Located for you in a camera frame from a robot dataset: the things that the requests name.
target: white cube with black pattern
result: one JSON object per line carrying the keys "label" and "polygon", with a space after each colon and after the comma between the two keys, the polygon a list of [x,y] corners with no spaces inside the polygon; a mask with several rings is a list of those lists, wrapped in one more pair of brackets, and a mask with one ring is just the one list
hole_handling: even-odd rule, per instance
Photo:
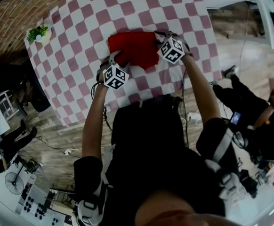
{"label": "white cube with black pattern", "polygon": [[184,55],[182,42],[170,37],[157,52],[164,60],[175,64]]}
{"label": "white cube with black pattern", "polygon": [[109,88],[118,90],[129,80],[129,74],[125,73],[118,64],[111,65],[103,71],[104,85]]}

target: white shoe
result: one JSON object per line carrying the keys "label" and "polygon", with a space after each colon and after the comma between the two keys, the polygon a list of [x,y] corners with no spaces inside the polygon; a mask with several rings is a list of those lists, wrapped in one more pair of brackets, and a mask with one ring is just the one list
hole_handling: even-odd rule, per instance
{"label": "white shoe", "polygon": [[233,65],[231,68],[223,71],[223,76],[226,79],[231,79],[233,75],[237,75],[238,71],[239,71],[239,68],[236,65]]}
{"label": "white shoe", "polygon": [[217,80],[214,80],[214,81],[209,82],[209,84],[210,84],[211,86],[214,86],[214,85],[217,85],[217,84],[218,84],[218,81],[217,81]]}

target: red cloth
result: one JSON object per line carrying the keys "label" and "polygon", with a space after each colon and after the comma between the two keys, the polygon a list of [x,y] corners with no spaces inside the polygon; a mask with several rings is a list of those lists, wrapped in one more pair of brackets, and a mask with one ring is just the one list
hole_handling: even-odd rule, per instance
{"label": "red cloth", "polygon": [[154,32],[122,32],[108,38],[110,53],[121,50],[115,61],[121,66],[131,62],[144,70],[158,64],[159,55]]}

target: pink and white checkered pattern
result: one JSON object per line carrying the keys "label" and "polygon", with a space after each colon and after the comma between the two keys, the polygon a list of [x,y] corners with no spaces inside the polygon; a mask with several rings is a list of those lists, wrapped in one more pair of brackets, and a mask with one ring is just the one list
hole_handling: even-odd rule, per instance
{"label": "pink and white checkered pattern", "polygon": [[[25,41],[31,63],[63,125],[84,120],[92,103],[100,60],[109,54],[107,39],[116,32],[167,28],[188,42],[209,81],[221,76],[214,32],[202,0],[66,0],[49,13],[50,43]],[[108,111],[181,90],[182,64],[160,60],[144,71],[131,67],[128,83],[106,96]],[[189,79],[185,87],[190,87]]]}

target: sneaker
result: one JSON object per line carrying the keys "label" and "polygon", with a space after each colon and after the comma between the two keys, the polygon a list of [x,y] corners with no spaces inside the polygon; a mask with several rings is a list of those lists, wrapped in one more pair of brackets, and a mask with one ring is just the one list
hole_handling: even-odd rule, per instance
{"label": "sneaker", "polygon": [[209,84],[210,84],[211,86],[214,86],[214,85],[217,85],[217,84],[218,84],[218,81],[217,81],[217,80],[210,81]]}
{"label": "sneaker", "polygon": [[23,129],[23,130],[26,130],[26,125],[25,125],[25,122],[23,120],[21,120],[20,122],[20,127]]}
{"label": "sneaker", "polygon": [[31,135],[33,138],[35,138],[36,135],[37,135],[37,133],[38,133],[38,130],[37,130],[35,127],[33,127],[33,128],[32,128],[32,131],[31,131],[31,133],[30,133],[30,135]]}
{"label": "sneaker", "polygon": [[223,76],[226,79],[231,79],[233,75],[237,75],[238,71],[239,71],[239,68],[236,65],[233,65],[231,68],[223,71]]}

